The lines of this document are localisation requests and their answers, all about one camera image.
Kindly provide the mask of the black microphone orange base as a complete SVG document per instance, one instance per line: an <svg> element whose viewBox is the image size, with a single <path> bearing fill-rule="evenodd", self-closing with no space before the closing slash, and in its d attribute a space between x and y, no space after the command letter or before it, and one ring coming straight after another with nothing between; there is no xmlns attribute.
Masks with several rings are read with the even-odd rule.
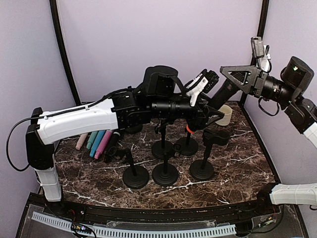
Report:
<svg viewBox="0 0 317 238"><path fill-rule="evenodd" d="M199 95L200 99L204 99L204 103L219 111L219 109L240 89L235 86L229 79L226 79L223 85L218 89L212 98L201 93Z"/></svg>

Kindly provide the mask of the black mic stand cream mic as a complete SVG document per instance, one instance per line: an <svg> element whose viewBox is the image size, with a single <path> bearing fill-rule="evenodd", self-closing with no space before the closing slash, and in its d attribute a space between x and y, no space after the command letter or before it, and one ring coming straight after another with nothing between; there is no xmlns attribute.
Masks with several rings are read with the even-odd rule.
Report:
<svg viewBox="0 0 317 238"><path fill-rule="evenodd" d="M172 143L166 141L166 127L172 124L172 121L168 119L163 119L155 126L155 133L161 134L160 141L155 142L151 147L152 155L157 159L163 159L165 152L170 152L172 149Z"/></svg>

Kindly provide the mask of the black mic stand blue mic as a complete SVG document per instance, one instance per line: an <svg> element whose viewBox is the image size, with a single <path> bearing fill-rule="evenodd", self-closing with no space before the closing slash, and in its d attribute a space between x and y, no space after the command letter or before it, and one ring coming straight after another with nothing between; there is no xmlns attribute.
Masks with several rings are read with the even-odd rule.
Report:
<svg viewBox="0 0 317 238"><path fill-rule="evenodd" d="M136 134L136 133L139 133L140 131L142 131L142 129L143 129L143 125L139 124L139 125L136 125L133 127L126 128L124 130L124 132L127 134Z"/></svg>

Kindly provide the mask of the blue microphone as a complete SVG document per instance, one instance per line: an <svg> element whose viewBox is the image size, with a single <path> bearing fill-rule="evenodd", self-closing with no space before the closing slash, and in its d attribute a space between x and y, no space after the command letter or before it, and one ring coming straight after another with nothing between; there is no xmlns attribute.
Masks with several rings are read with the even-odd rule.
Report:
<svg viewBox="0 0 317 238"><path fill-rule="evenodd" d="M91 151L90 151L90 157L94 157L95 156L95 153L97 151L97 148L103 138L103 136L105 135L106 131L105 130L101 130L97 133L96 135L96 138L92 144L92 147L91 147Z"/></svg>

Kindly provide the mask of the mint green microphone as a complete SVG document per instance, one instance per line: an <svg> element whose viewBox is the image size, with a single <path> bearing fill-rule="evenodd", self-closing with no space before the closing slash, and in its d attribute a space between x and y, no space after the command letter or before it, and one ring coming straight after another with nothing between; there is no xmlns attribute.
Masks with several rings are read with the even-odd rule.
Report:
<svg viewBox="0 0 317 238"><path fill-rule="evenodd" d="M88 141L87 141L87 145L86 145L86 148L87 148L88 150L90 150L90 149L92 148L93 143L94 143L94 141L95 141L95 139L96 139L97 134L98 134L98 131L93 131L93 132L90 134L90 137L89 137L89 139L88 139Z"/></svg>

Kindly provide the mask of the cream pink microphone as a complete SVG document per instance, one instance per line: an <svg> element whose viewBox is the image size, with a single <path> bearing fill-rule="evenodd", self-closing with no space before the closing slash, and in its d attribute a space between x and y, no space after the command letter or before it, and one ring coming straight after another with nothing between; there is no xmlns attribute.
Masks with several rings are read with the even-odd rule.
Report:
<svg viewBox="0 0 317 238"><path fill-rule="evenodd" d="M79 139L77 140L76 146L75 146L75 148L76 148L77 150L80 150L80 149L81 149L81 147L83 146L83 144L84 144L84 142L85 142L87 136L88 136L87 133L84 133L84 134L81 134L81 135L80 135Z"/></svg>

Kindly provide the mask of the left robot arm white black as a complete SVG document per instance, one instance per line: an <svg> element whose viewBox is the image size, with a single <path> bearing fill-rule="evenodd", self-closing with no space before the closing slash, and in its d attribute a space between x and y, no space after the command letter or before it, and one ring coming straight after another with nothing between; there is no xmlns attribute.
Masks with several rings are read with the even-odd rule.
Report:
<svg viewBox="0 0 317 238"><path fill-rule="evenodd" d="M147 124L152 119L168 123L185 119L188 131L206 128L221 119L223 113L200 96L218 83L218 75L203 70L183 84L178 71L169 66L150 66L138 87L108 93L100 100L55 112L36 108L25 134L28 165L38 175L50 207L66 216L70 206L62 199L62 189L54 164L54 143L67 137L100 130L127 129Z"/></svg>

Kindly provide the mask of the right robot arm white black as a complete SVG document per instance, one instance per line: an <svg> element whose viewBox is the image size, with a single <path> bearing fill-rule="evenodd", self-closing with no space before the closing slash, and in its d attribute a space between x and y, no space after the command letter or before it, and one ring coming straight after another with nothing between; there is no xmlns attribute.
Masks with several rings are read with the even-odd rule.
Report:
<svg viewBox="0 0 317 238"><path fill-rule="evenodd" d="M220 73L232 87L259 100L272 100L283 110L298 132L313 146L317 144L317 107L303 96L314 77L314 71L301 59L292 56L280 73L280 79L270 76L259 67L251 65L222 66ZM267 185L262 197L253 203L253 211L263 215L272 204L297 204L316 206L317 185Z"/></svg>

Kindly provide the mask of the beige mug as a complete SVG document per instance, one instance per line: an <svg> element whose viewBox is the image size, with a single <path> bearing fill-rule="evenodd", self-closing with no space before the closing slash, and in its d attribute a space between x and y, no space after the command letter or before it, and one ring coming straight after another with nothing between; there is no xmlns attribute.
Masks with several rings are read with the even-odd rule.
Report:
<svg viewBox="0 0 317 238"><path fill-rule="evenodd" d="M216 121L215 123L217 125L220 125L220 126L228 126L230 124L232 113L233 113L232 108L228 105L223 105L219 109L219 111L224 113L224 117L222 119Z"/></svg>

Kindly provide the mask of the right black frame post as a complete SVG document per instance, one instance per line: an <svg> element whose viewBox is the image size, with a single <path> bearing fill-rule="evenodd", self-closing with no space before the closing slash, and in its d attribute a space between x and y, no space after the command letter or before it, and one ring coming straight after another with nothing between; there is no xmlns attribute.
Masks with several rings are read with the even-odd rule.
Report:
<svg viewBox="0 0 317 238"><path fill-rule="evenodd" d="M256 34L257 38L263 39L267 15L268 15L268 8L269 8L269 0L263 0L262 6L261 6L261 13L260 13L258 30L257 30L257 34ZM254 65L256 65L256 59L254 57L252 57L251 66L254 66ZM247 99L247 94L243 93L241 98L240 98L240 104L242 106L245 105L246 99Z"/></svg>

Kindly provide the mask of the black frame post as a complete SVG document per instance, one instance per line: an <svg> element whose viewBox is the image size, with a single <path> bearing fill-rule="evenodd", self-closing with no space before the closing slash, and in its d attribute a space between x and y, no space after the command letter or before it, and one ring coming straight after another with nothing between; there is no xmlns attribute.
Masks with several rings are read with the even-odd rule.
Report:
<svg viewBox="0 0 317 238"><path fill-rule="evenodd" d="M81 104L81 100L75 85L75 80L71 71L70 63L68 60L68 55L66 52L66 47L63 39L63 33L58 13L57 1L56 0L49 0L50 9L51 9L51 16L53 20L53 27L55 32L55 37L59 49L59 54L61 57L62 65L64 68L64 72L66 75L67 83L71 91L72 98L74 100L75 105L79 106Z"/></svg>
<svg viewBox="0 0 317 238"><path fill-rule="evenodd" d="M258 30L257 30L257 34L256 34L257 38L263 39L267 15L268 15L268 8L269 8L269 0L263 0L262 6L261 6L261 13L260 13ZM254 65L256 65L256 59L254 57L252 57L251 66L254 66ZM245 105L246 99L247 99L247 94L243 93L241 98L240 98L240 104L242 106Z"/></svg>

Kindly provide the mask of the black front table rail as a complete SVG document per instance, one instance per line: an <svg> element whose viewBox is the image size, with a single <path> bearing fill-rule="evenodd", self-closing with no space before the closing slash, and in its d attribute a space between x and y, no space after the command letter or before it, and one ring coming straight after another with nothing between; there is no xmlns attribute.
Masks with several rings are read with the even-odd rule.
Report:
<svg viewBox="0 0 317 238"><path fill-rule="evenodd" d="M257 201L191 209L128 209L63 202L65 209L75 212L76 221L106 224L116 222L181 223L215 220L217 223L244 223L257 216L273 214L276 218L282 207L257 208Z"/></svg>

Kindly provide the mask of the left black frame post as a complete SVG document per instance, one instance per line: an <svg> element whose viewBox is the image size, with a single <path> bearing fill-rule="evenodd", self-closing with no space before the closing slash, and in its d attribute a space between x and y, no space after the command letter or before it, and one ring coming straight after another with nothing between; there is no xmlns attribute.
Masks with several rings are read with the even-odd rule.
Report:
<svg viewBox="0 0 317 238"><path fill-rule="evenodd" d="M57 1L56 0L49 0L50 9L51 9L51 16L53 20L53 27L55 32L55 37L59 49L59 54L61 57L62 65L64 68L64 72L66 75L67 83L71 91L72 98L74 100L75 105L79 106L81 104L81 100L75 85L75 80L71 71L70 63L68 60L68 55L66 52L66 47L63 39L63 33L58 13Z"/></svg>

